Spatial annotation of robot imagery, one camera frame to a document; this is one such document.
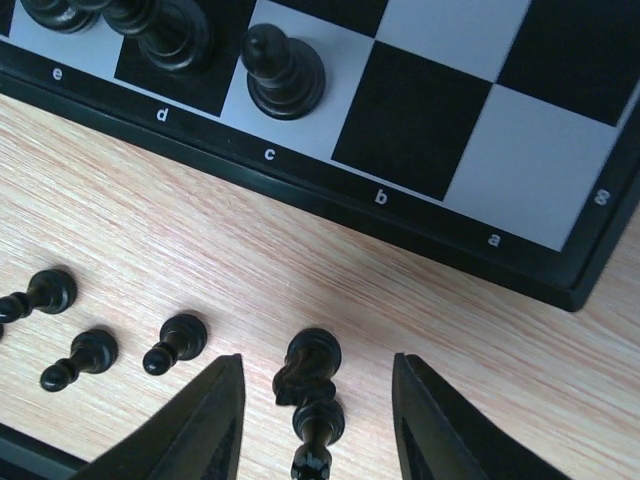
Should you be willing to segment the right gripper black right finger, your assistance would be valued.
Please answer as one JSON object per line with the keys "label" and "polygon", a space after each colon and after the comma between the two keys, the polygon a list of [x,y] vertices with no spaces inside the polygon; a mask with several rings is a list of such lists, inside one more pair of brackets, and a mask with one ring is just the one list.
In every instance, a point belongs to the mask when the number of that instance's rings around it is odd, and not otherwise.
{"label": "right gripper black right finger", "polygon": [[394,356],[404,479],[548,479],[550,465],[498,428],[419,356]]}

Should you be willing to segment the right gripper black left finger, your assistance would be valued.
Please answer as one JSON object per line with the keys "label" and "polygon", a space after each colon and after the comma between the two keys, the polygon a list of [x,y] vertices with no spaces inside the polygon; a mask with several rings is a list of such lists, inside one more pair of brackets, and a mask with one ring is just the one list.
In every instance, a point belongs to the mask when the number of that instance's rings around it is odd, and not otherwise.
{"label": "right gripper black left finger", "polygon": [[223,355],[134,433],[89,464],[91,479],[234,479],[245,406],[242,357]]}

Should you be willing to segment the black knight chess piece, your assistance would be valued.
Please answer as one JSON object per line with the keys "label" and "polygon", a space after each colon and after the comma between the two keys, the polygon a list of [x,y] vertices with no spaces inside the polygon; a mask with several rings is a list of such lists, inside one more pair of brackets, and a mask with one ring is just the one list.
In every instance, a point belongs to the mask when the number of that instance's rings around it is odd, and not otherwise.
{"label": "black knight chess piece", "polygon": [[301,407],[336,396],[333,376],[340,368],[338,340],[322,328],[298,332],[288,345],[284,366],[274,375],[272,389],[279,406]]}

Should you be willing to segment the black bishop chess piece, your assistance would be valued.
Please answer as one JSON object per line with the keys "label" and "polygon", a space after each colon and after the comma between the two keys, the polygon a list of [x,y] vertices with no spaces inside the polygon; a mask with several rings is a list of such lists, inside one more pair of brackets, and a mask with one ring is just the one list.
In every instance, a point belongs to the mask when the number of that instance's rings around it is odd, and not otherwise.
{"label": "black bishop chess piece", "polygon": [[246,32],[241,61],[254,104],[277,120],[296,120],[320,103],[326,86],[324,63],[308,43],[270,23]]}

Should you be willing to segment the black queen chess piece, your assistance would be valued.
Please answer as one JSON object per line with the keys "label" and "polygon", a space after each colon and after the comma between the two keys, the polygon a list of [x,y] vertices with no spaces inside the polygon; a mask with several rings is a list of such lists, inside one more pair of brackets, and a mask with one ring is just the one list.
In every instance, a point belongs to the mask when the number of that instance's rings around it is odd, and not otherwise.
{"label": "black queen chess piece", "polygon": [[197,2],[109,1],[101,13],[113,30],[135,40],[157,69],[186,75],[208,68],[214,35]]}

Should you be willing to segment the black king chess piece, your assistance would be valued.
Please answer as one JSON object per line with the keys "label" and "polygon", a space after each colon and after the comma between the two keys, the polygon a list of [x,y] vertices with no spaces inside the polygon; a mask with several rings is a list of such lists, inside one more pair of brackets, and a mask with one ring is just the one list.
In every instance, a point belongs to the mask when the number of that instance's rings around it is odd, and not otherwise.
{"label": "black king chess piece", "polygon": [[99,15],[81,10],[66,0],[21,0],[27,14],[40,26],[62,34],[90,29]]}

